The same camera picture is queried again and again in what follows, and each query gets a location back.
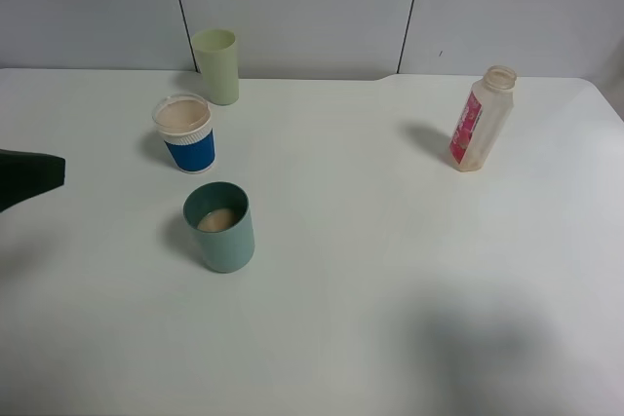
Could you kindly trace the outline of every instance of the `bottle label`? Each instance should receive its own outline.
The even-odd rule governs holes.
[[[457,163],[461,163],[466,154],[468,144],[472,139],[472,134],[479,123],[481,117],[481,103],[477,99],[474,93],[470,93],[466,107],[461,113],[459,122],[457,123],[457,129],[450,141],[450,153]]]

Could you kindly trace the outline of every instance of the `cup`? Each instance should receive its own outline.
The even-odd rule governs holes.
[[[208,85],[208,99],[218,105],[238,99],[236,36],[226,29],[205,29],[193,35],[191,46]]]
[[[199,229],[203,220],[224,209],[230,210],[232,217],[223,229]],[[188,196],[182,211],[208,268],[231,273],[247,265],[255,244],[250,201],[243,189],[230,182],[202,185]]]
[[[205,99],[192,94],[168,96],[156,105],[152,119],[182,171],[199,173],[213,164],[215,137]]]

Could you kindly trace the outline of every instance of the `beige liquid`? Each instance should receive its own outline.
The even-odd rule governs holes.
[[[194,99],[183,99],[165,106],[156,120],[159,125],[168,129],[191,131],[208,120],[208,112],[203,103]]]
[[[230,208],[219,208],[211,211],[197,225],[197,229],[208,233],[216,233],[234,226],[239,220],[236,213]]]

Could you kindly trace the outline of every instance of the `white table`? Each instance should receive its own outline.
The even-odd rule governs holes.
[[[624,124],[588,82],[521,78],[459,173],[474,80],[243,80],[189,175],[150,112],[198,75],[0,71],[0,148],[67,161],[0,214],[0,413],[624,414]],[[231,275],[180,214],[214,180],[252,203]]]

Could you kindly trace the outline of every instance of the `teal cup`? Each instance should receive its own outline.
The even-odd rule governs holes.
[[[184,202],[183,214],[211,270],[235,272],[252,259],[255,243],[250,201],[239,186],[229,182],[202,185]]]
[[[236,102],[238,55],[234,33],[226,29],[205,29],[193,35],[191,46],[208,86],[208,100],[219,105]]]

